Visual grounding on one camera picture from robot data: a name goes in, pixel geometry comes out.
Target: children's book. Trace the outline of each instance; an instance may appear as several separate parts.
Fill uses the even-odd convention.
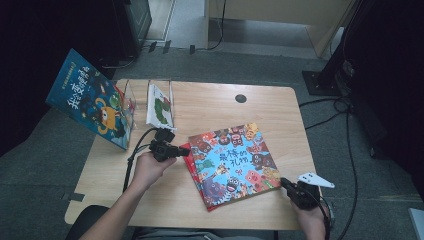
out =
[[[146,124],[157,128],[173,128],[171,108],[172,102],[168,96],[157,85],[149,82]]]
[[[134,103],[74,49],[46,103],[117,146],[128,148]]]
[[[187,167],[209,211],[281,186],[256,123],[191,136],[188,143]]]

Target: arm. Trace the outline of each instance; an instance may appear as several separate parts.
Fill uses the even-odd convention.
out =
[[[290,203],[297,214],[297,221],[305,233],[306,239],[324,240],[325,225],[324,216],[321,210],[318,207],[311,210],[301,210],[292,201],[290,201]]]
[[[134,177],[127,190],[115,204],[81,237],[81,239],[121,239],[141,197],[176,162],[170,158],[158,162],[153,154],[143,153],[137,158]]]

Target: hand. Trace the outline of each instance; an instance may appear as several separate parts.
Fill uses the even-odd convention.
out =
[[[134,177],[129,187],[137,191],[146,191],[162,175],[165,169],[174,164],[176,158],[170,158],[163,162],[158,162],[151,152],[144,152],[137,158]]]
[[[293,201],[290,201],[294,211],[297,214],[297,221],[306,235],[306,239],[325,239],[324,215],[319,207],[311,210],[302,210]],[[328,210],[324,207],[325,214],[328,216]]]

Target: person's right hand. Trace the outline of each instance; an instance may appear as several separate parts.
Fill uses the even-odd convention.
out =
[[[163,162],[158,162],[151,152],[144,152],[137,158],[134,177],[130,186],[140,192],[146,191],[162,175],[165,169],[174,164],[176,158],[170,158]]]
[[[306,235],[308,240],[324,240],[325,239],[325,225],[324,215],[319,207],[311,210],[302,210],[293,201],[290,201],[294,211],[297,214],[297,221]]]

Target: table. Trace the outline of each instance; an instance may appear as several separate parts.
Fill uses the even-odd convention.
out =
[[[224,1],[205,0],[206,47],[208,20],[222,18]],[[352,18],[355,3],[355,0],[231,0],[226,2],[224,18],[307,25],[315,53],[321,57],[339,28]]]
[[[110,207],[122,193],[127,158],[140,136],[148,129],[145,119],[147,82],[130,80],[136,96],[136,126],[130,148],[123,151],[96,136],[75,193],[82,202],[71,201],[65,221],[74,223],[89,205]],[[122,89],[124,80],[117,86]],[[155,82],[167,92],[168,82]],[[172,82],[174,120],[178,128],[173,145],[187,142],[189,136],[256,122],[281,175],[297,181],[298,175],[315,172],[295,92],[288,87]],[[245,103],[235,96],[243,94]],[[153,138],[146,137],[146,143]],[[206,207],[182,158],[168,168],[143,196],[131,226],[190,227],[221,229],[296,230],[299,226],[284,189],[275,190],[212,212]]]

